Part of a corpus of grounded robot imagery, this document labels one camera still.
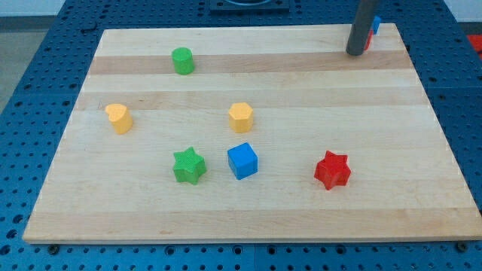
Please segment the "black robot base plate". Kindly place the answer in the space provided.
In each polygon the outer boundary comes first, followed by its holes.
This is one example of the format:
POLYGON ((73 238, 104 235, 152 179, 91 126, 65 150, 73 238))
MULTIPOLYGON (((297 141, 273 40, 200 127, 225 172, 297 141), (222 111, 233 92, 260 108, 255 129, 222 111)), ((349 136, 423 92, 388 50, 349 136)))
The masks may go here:
POLYGON ((212 13, 289 11, 289 0, 208 0, 212 13))

